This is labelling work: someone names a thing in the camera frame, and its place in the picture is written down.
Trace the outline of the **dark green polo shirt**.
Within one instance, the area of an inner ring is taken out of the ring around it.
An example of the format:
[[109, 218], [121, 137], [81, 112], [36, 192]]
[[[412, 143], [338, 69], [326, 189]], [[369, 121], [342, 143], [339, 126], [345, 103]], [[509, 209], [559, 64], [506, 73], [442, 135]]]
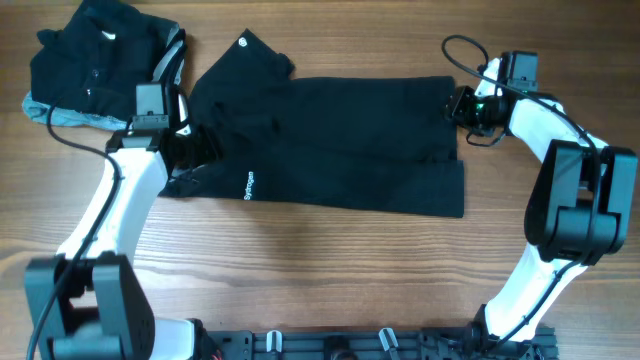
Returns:
[[464, 166], [443, 116], [454, 86], [449, 76], [297, 78], [245, 31], [190, 94], [212, 157], [164, 195], [459, 218]]

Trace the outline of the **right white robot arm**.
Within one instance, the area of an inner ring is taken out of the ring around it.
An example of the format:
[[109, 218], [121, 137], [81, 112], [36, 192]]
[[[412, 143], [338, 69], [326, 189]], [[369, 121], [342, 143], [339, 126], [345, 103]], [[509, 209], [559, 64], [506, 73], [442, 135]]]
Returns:
[[525, 211], [524, 253], [462, 341], [468, 354], [520, 354], [569, 283], [626, 240], [638, 158], [590, 136], [558, 103], [526, 92], [459, 87], [445, 116], [472, 135], [501, 128], [542, 163]]

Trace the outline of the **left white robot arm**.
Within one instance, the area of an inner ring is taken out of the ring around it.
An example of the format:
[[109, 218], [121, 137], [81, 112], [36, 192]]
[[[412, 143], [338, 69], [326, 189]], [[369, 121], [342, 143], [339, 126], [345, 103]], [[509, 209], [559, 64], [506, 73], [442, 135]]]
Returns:
[[221, 358], [201, 321], [154, 316], [132, 267], [150, 208], [187, 149], [170, 129], [113, 134], [80, 223], [55, 255], [26, 268], [34, 324], [27, 358]]

